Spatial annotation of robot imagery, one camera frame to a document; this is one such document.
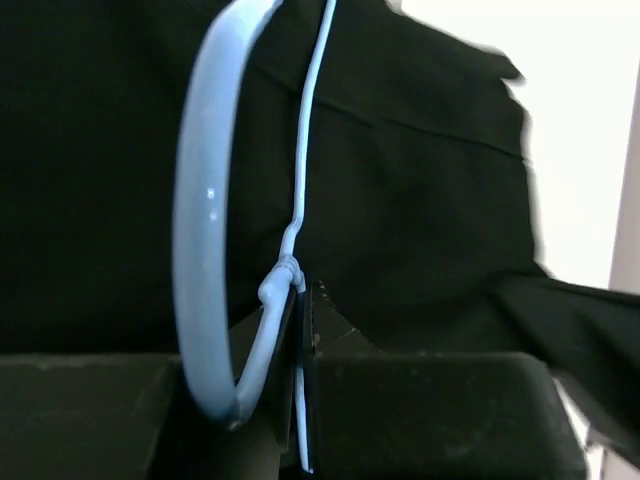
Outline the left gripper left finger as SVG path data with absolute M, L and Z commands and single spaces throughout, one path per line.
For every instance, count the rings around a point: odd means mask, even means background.
M 296 360 L 297 294 L 288 292 L 266 382 L 251 419 L 234 441 L 233 466 L 239 479 L 276 479 L 281 455 L 289 450 Z

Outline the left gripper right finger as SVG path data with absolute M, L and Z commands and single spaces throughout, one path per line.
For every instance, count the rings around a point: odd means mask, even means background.
M 302 324 L 307 439 L 317 475 L 385 473 L 385 356 L 314 282 Z

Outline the black trousers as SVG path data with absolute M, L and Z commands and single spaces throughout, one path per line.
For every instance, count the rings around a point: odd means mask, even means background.
M 1 348 L 171 351 L 176 141 L 220 1 L 1 5 Z M 639 300 L 534 259 L 505 56 L 338 3 L 311 118 L 310 279 L 378 348 L 522 351 L 639 452 Z

